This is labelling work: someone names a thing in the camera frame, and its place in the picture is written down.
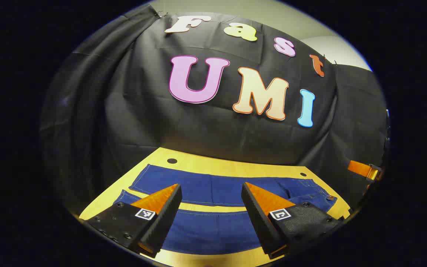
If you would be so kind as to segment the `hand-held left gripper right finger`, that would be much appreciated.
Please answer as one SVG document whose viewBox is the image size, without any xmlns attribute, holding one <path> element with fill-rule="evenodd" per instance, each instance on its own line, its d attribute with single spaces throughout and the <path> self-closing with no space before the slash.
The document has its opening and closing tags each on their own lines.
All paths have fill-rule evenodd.
<svg viewBox="0 0 427 267">
<path fill-rule="evenodd" d="M 242 200 L 263 252 L 273 260 L 308 250 L 344 223 L 309 200 L 288 201 L 254 184 L 242 185 Z"/>
</svg>

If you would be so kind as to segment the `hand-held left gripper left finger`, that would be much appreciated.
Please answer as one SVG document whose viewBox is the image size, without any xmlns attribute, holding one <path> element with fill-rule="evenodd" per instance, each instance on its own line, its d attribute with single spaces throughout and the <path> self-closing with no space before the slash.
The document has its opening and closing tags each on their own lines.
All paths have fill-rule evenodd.
<svg viewBox="0 0 427 267">
<path fill-rule="evenodd" d="M 134 253 L 156 257 L 181 200 L 181 186 L 173 184 L 138 201 L 118 201 L 83 223 Z"/>
</svg>

